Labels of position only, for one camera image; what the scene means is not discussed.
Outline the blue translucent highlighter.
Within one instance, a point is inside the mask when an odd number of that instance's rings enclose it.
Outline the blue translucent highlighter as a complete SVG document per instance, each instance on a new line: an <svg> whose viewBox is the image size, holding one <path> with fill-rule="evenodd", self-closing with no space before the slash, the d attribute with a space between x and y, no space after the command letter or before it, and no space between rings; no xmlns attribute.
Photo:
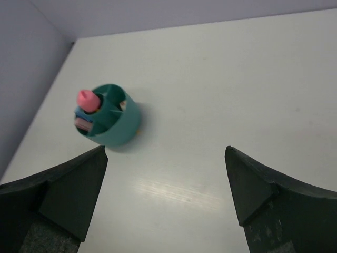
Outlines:
<svg viewBox="0 0 337 253"><path fill-rule="evenodd" d="M91 117L87 115L79 106L77 106L74 110L74 114L77 118L81 118L87 122L93 122Z"/></svg>

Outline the pink capped crayon tube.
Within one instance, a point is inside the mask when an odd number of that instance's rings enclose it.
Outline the pink capped crayon tube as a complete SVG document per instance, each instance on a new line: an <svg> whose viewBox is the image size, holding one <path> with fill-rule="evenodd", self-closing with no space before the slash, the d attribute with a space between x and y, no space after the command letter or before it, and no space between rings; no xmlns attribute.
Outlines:
<svg viewBox="0 0 337 253"><path fill-rule="evenodd" d="M80 90L76 98L77 105L86 113L94 113L100 109L102 101L91 90Z"/></svg>

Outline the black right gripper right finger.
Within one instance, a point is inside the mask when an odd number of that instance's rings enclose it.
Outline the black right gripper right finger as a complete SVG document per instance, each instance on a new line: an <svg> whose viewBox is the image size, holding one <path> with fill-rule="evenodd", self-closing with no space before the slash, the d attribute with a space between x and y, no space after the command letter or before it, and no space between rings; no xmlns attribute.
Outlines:
<svg viewBox="0 0 337 253"><path fill-rule="evenodd" d="M269 168L228 146L225 164L250 252L336 252L336 192Z"/></svg>

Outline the pink translucent highlighter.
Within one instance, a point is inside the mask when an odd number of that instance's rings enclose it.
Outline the pink translucent highlighter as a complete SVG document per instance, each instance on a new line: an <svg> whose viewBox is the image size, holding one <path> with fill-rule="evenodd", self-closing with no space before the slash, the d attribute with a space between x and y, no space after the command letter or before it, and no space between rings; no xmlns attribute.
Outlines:
<svg viewBox="0 0 337 253"><path fill-rule="evenodd" d="M81 129L83 131L86 131L86 132L90 131L91 128L92 128L92 126L93 126L92 122L86 121L86 120L84 120L84 119L82 119L80 117L76 117L75 118L74 125L77 128L79 128L79 129Z"/></svg>

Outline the white staples box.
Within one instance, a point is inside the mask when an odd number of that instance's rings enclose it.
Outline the white staples box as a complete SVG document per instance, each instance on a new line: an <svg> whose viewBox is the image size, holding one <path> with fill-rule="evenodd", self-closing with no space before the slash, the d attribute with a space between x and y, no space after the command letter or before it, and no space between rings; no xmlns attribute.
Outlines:
<svg viewBox="0 0 337 253"><path fill-rule="evenodd" d="M120 105L121 110L125 111L127 107L127 101L122 101L119 105Z"/></svg>

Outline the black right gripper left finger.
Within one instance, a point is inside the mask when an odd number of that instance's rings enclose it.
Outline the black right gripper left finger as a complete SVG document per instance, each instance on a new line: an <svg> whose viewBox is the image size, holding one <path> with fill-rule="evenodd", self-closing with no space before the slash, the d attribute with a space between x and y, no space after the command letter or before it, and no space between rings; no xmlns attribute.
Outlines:
<svg viewBox="0 0 337 253"><path fill-rule="evenodd" d="M1 252L78 252L100 194L104 146L1 185Z"/></svg>

